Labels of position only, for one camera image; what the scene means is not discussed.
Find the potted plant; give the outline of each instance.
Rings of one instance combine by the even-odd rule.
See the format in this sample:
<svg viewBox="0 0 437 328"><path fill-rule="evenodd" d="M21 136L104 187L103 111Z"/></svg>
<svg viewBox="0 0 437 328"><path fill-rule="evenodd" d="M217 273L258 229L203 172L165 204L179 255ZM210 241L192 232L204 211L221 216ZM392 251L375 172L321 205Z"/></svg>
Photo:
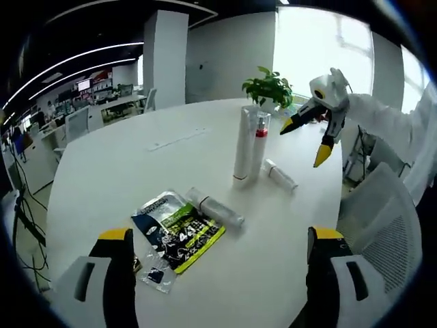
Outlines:
<svg viewBox="0 0 437 328"><path fill-rule="evenodd" d="M262 111L268 113L273 113L276 106L288 108L293 102L293 93L287 79L281 79L279 72L271 72L262 66L258 66L258 70L266 76L263 79L247 79L243 83L242 90L246 90L247 98L251 97Z"/></svg>

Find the plant pot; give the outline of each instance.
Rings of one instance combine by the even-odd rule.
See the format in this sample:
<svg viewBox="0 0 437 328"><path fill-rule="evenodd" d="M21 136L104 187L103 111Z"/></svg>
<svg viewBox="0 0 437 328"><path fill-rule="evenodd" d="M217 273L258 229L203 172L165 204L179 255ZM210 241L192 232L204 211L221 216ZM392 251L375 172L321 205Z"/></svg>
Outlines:
<svg viewBox="0 0 437 328"><path fill-rule="evenodd" d="M266 98L266 102L260 107L262 111L275 115L277 113L275 109L278 107L278 105L273 102L273 99Z"/></svg>

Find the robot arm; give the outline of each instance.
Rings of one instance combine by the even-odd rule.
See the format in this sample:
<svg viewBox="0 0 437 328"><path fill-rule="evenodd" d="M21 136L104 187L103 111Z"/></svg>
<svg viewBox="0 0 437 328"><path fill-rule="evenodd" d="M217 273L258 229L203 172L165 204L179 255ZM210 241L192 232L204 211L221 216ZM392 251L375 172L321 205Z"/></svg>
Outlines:
<svg viewBox="0 0 437 328"><path fill-rule="evenodd" d="M346 91L348 80L340 70L331 68L330 71L331 74L318 77L309 83L313 97L285 122L280 132L283 135L294 131L327 112L328 128L322 138L314 167L318 167L330 156L334 144L338 142L349 105Z"/></svg>

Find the white round table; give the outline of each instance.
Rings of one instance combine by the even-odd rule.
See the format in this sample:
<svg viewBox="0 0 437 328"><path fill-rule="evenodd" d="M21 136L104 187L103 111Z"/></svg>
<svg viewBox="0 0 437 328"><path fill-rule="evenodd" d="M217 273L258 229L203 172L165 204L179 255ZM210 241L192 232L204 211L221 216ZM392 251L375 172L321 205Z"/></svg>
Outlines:
<svg viewBox="0 0 437 328"><path fill-rule="evenodd" d="M68 145L47 215L50 277L56 282L98 235L134 227L130 214L167 189L191 187L246 217L179 276L166 295L136 287L140 327L285 328L306 302L307 230L335 227L341 199L341 146L318 168L320 124L279 136L270 123L266 157L299 187L293 195L267 177L235 190L232 173L240 109L246 99L200 102L155 111L94 131ZM134 228L135 252L147 242Z"/></svg>

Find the green leaves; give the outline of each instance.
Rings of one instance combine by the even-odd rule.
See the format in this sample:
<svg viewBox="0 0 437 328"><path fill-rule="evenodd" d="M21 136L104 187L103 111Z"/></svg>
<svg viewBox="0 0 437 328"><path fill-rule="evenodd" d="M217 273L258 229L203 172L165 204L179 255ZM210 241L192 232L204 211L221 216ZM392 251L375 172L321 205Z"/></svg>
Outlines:
<svg viewBox="0 0 437 328"><path fill-rule="evenodd" d="M293 102L293 93L288 80L280 79L279 72L271 72L265 67L258 66L258 70L266 76L263 79L247 79L242 84L242 90L246 90L247 97L251 97L260 106L266 102L266 98L271 98L282 108L289 107Z"/></svg>

